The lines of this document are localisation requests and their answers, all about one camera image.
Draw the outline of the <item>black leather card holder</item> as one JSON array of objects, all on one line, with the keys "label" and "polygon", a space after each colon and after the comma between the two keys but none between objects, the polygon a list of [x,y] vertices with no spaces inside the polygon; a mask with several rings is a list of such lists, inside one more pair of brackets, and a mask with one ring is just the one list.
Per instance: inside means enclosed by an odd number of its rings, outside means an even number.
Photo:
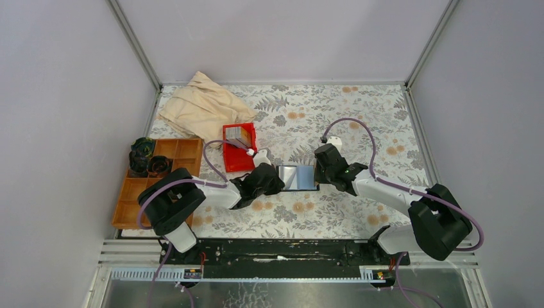
[{"label": "black leather card holder", "polygon": [[319,185],[314,181],[314,166],[277,166],[276,171],[284,183],[282,191],[319,191]]}]

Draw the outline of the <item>stack of credit cards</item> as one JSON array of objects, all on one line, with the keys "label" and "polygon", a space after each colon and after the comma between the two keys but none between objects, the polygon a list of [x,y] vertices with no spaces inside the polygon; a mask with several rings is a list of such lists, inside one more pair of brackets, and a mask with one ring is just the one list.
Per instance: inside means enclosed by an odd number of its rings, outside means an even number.
[{"label": "stack of credit cards", "polygon": [[239,148],[251,147],[251,133],[242,126],[226,127],[225,139]]}]

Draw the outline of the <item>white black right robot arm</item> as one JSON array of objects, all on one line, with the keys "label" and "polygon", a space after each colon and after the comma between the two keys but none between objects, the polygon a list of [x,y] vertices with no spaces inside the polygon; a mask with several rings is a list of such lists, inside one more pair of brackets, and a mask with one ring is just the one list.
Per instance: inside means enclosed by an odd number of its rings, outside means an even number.
[{"label": "white black right robot arm", "polygon": [[416,250],[443,261],[473,230],[443,185],[404,187],[373,175],[364,164],[347,163],[332,144],[320,146],[314,156],[317,183],[383,203],[409,218],[408,225],[385,226],[369,239],[368,256],[376,264],[386,263],[394,254]]}]

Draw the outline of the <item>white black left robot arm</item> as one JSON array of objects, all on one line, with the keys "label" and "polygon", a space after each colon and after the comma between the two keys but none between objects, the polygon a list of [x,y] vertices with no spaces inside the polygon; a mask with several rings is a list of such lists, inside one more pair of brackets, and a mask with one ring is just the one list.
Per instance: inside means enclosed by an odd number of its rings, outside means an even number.
[{"label": "white black left robot arm", "polygon": [[278,194],[284,187],[275,167],[267,163],[227,182],[206,181],[178,168],[139,194],[137,219],[145,215],[154,233],[172,244],[174,255],[190,264],[198,258],[199,247],[186,219],[199,206],[243,209],[259,196]]}]

